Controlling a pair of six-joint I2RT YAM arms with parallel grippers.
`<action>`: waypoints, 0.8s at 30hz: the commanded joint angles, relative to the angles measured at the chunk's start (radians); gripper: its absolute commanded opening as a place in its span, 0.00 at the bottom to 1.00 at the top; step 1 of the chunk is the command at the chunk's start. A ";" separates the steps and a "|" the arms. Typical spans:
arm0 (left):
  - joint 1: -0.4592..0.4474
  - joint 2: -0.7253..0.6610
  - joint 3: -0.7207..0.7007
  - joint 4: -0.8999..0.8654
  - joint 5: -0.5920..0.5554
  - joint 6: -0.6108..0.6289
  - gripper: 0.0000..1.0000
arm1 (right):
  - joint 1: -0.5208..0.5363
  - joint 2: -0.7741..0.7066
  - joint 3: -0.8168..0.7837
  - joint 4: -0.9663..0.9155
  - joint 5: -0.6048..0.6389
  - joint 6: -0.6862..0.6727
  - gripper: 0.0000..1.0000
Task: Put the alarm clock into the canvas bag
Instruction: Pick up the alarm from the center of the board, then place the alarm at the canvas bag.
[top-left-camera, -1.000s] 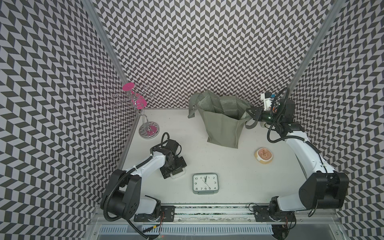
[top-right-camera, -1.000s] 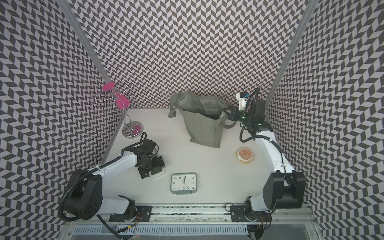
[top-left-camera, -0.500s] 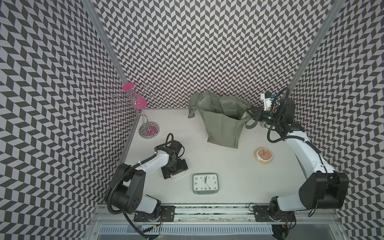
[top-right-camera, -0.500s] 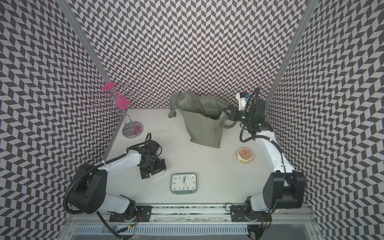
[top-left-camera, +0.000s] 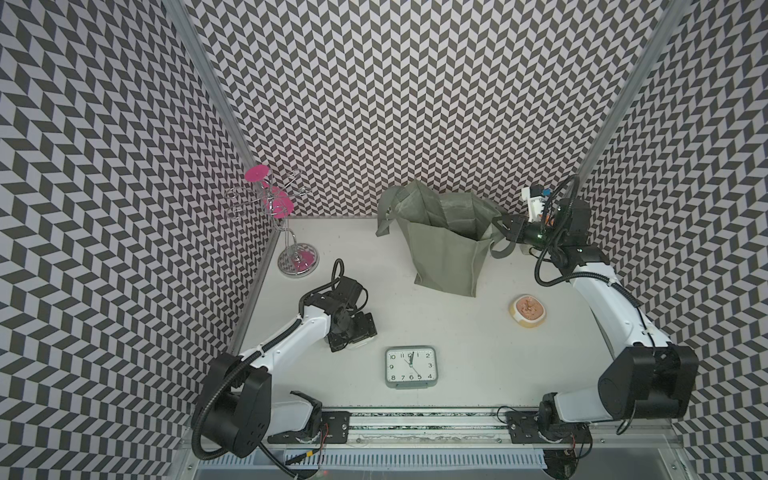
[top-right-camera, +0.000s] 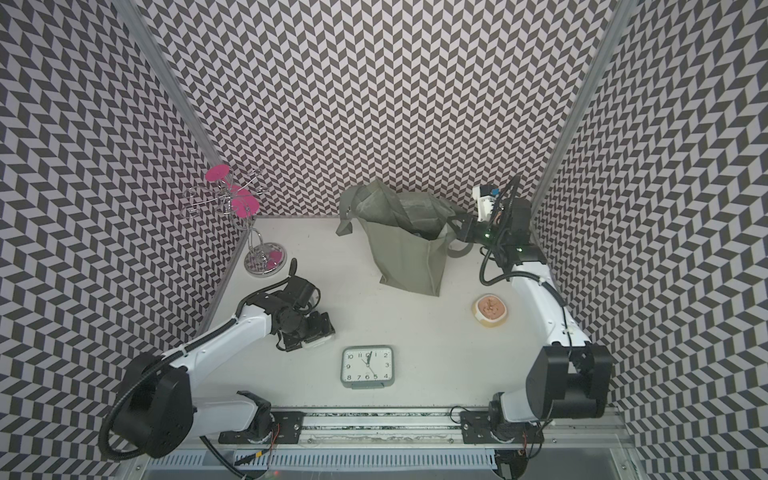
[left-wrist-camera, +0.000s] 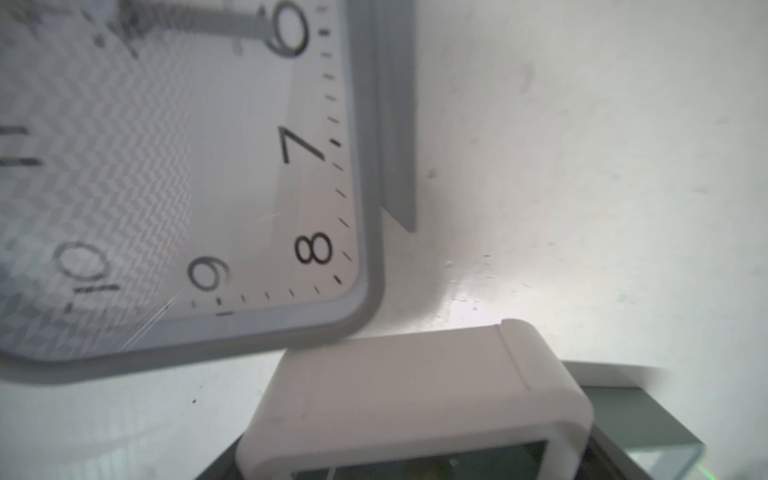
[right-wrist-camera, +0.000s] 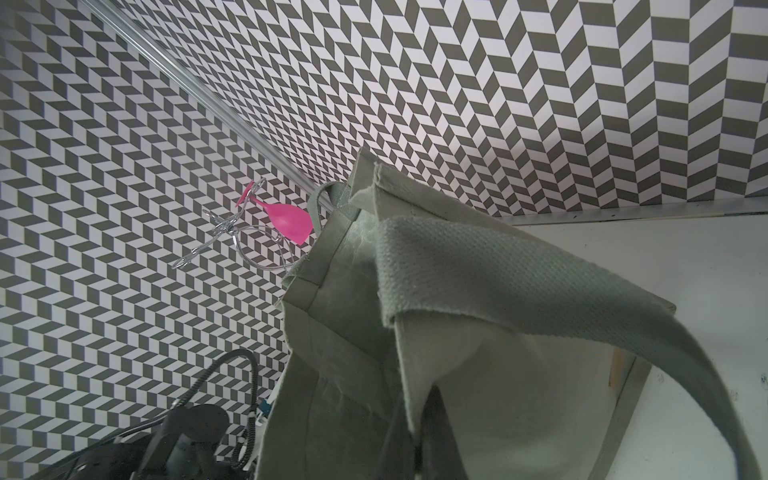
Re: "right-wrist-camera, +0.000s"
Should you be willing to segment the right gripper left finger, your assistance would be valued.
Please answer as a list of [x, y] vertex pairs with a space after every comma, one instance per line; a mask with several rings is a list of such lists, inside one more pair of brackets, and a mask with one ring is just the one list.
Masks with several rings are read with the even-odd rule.
[[415, 446], [408, 428], [405, 403], [399, 401], [381, 449], [376, 480], [414, 480]]

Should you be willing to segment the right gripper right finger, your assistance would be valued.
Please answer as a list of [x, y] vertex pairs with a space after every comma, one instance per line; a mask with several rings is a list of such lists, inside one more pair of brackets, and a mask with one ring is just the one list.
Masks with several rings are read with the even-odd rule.
[[423, 479], [468, 479], [447, 410], [437, 386], [431, 388], [422, 413], [421, 455]]

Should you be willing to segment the green canvas bag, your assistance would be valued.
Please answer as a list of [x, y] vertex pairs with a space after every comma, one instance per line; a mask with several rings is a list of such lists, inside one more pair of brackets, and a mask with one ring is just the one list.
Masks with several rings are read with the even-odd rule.
[[375, 479], [405, 403], [441, 392], [468, 479], [603, 479], [652, 368], [730, 447], [757, 457], [713, 363], [672, 303], [408, 178], [368, 151], [285, 275], [291, 353], [259, 479]]

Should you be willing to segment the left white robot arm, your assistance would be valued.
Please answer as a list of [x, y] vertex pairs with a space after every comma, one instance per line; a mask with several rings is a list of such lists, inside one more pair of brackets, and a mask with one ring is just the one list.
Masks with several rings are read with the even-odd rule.
[[[221, 406], [191, 403], [202, 386], [226, 363], [250, 364], [245, 437], [224, 461], [216, 451], [230, 427]], [[120, 430], [34, 474], [34, 479], [253, 479], [255, 477], [259, 364], [249, 349], [227, 352], [207, 367], [169, 410]]]

